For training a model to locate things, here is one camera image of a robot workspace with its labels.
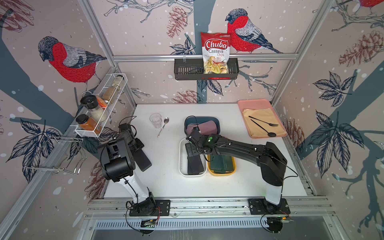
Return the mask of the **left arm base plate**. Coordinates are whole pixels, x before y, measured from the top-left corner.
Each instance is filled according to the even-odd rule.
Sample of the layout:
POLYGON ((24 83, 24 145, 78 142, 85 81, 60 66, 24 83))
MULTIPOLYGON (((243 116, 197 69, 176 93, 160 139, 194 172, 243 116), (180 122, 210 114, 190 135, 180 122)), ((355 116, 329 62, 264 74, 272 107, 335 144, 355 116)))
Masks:
POLYGON ((130 217, 169 216, 170 200, 145 200, 130 207, 130 217))

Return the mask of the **pink pencil case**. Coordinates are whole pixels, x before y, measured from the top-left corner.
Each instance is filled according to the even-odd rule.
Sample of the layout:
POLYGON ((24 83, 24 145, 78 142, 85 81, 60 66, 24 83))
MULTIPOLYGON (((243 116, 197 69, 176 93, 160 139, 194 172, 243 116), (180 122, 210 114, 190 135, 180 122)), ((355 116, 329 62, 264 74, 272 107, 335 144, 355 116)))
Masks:
POLYGON ((202 135, 219 134, 219 127, 214 121, 207 121, 201 124, 189 124, 186 129, 187 135, 189 135, 195 127, 199 127, 202 135))

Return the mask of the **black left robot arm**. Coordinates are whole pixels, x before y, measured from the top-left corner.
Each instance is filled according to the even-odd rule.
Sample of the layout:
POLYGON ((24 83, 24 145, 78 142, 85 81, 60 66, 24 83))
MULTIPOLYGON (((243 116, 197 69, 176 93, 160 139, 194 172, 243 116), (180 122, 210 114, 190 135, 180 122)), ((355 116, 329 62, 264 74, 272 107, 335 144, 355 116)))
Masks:
POLYGON ((119 132, 101 148, 100 164, 108 181, 122 185, 133 199, 130 215, 149 216, 156 211, 152 192, 135 174, 136 167, 142 172, 152 166, 144 153, 144 144, 136 137, 137 130, 128 123, 119 125, 119 132))

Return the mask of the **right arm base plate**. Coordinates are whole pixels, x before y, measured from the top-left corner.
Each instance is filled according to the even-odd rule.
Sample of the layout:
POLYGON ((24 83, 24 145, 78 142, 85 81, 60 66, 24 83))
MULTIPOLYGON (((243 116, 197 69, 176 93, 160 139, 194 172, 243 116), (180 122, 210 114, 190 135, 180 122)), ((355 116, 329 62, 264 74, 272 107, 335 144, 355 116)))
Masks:
POLYGON ((269 203, 265 198, 248 199, 248 204, 251 215, 291 214, 288 202, 284 198, 281 198, 281 201, 278 205, 269 203))

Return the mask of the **green pencil case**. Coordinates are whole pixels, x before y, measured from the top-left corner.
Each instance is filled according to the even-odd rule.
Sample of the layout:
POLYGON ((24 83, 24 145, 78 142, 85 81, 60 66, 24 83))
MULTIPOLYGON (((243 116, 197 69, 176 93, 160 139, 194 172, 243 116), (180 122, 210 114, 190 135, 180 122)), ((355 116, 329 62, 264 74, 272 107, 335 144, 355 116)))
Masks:
POLYGON ((235 170, 230 156, 210 155, 209 169, 215 174, 229 174, 235 170))

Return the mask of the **black pencil case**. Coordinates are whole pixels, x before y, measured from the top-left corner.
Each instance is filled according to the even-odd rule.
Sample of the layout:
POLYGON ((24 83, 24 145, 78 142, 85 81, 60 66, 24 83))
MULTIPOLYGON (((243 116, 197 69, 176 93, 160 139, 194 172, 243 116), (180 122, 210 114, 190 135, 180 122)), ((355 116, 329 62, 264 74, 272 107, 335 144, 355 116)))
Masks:
POLYGON ((143 150, 137 150, 136 152, 134 152, 133 157, 142 172, 146 171, 152 166, 151 161, 143 150))
POLYGON ((188 175, 200 175, 204 172, 204 166, 197 147, 192 143, 186 143, 185 148, 188 159, 188 175))

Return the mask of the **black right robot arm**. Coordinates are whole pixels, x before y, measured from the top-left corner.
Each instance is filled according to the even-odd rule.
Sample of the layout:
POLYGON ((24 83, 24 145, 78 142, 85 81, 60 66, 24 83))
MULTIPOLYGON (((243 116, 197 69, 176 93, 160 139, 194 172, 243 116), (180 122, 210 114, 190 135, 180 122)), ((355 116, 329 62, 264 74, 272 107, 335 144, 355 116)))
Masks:
POLYGON ((260 167, 262 178, 266 182, 265 203, 276 207, 281 204, 288 161, 274 143, 247 144, 221 135, 203 135, 198 128, 194 128, 186 140, 192 143, 200 154, 234 157, 260 167))

